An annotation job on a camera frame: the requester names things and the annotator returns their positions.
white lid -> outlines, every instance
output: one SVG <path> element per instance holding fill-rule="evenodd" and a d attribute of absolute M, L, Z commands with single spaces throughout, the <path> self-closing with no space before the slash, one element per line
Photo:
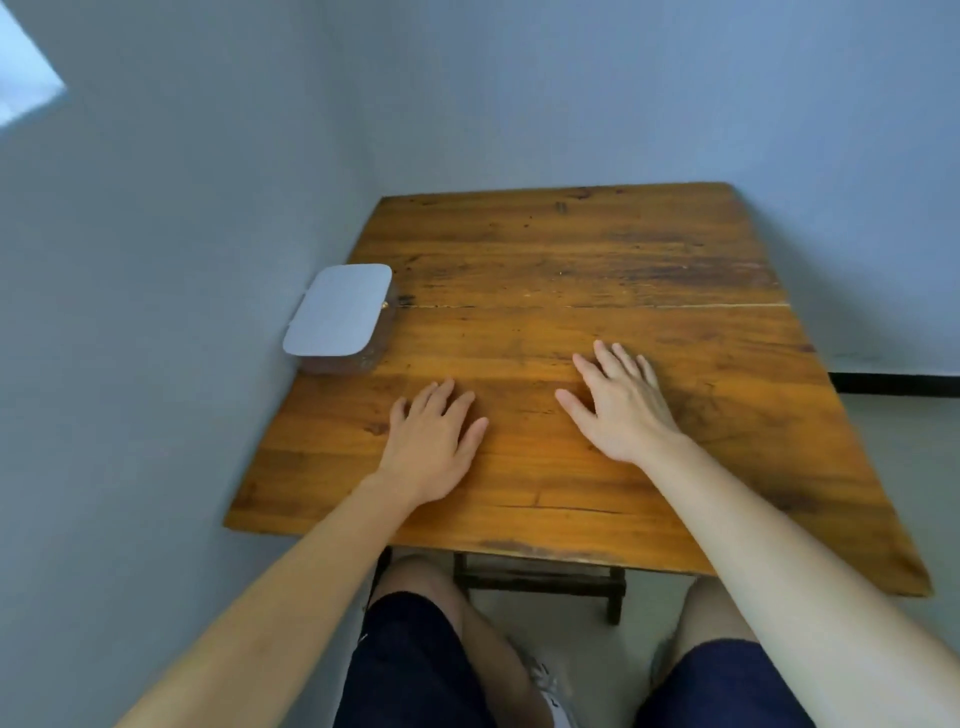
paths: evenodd
<path fill-rule="evenodd" d="M 295 356 L 350 356 L 370 343 L 394 272 L 383 263 L 324 268 L 283 337 Z"/>

light from window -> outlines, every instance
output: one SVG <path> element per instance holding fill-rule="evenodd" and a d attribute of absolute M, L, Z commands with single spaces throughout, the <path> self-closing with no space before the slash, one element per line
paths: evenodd
<path fill-rule="evenodd" d="M 63 91 L 63 81 L 0 2 L 0 127 Z"/>

wooden plank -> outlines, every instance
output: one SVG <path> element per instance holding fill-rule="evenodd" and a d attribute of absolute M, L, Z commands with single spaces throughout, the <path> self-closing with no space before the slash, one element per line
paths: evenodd
<path fill-rule="evenodd" d="M 351 262 L 390 265 L 407 306 L 785 301 L 726 184 L 387 198 Z"/>
<path fill-rule="evenodd" d="M 456 376 L 489 416 L 481 455 L 450 497 L 397 534 L 454 548 L 710 572 L 637 469 L 593 449 L 553 399 L 587 392 L 569 362 L 602 337 L 662 372 L 684 431 L 878 586 L 925 594 L 923 564 L 787 306 L 412 308 L 371 376 L 299 376 L 227 518 L 303 533 L 376 467 L 391 402 Z"/>

forearm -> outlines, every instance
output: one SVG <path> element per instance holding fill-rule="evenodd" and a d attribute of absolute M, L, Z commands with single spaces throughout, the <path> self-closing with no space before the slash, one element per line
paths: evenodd
<path fill-rule="evenodd" d="M 691 441 L 671 437 L 665 452 L 643 470 L 815 721 L 874 709 L 887 724 L 943 725 L 960 714 L 952 652 Z"/>
<path fill-rule="evenodd" d="M 394 484 L 378 477 L 361 482 L 265 571 L 119 725 L 278 725 L 412 510 Z"/>

knee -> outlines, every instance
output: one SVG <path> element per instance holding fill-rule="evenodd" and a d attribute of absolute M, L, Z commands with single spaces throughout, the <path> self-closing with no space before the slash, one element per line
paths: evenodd
<path fill-rule="evenodd" d="M 429 599 L 444 613 L 457 635 L 462 634 L 464 597 L 453 579 L 428 559 L 406 556 L 391 564 L 373 590 L 370 604 L 396 592 L 410 592 Z"/>
<path fill-rule="evenodd" d="M 733 604 L 733 599 L 727 588 L 716 576 L 698 576 L 686 592 L 686 598 L 695 602 L 709 602 L 710 604 Z"/>
<path fill-rule="evenodd" d="M 702 641 L 725 637 L 756 641 L 727 588 L 714 576 L 701 576 L 690 586 L 681 627 L 700 635 Z"/>

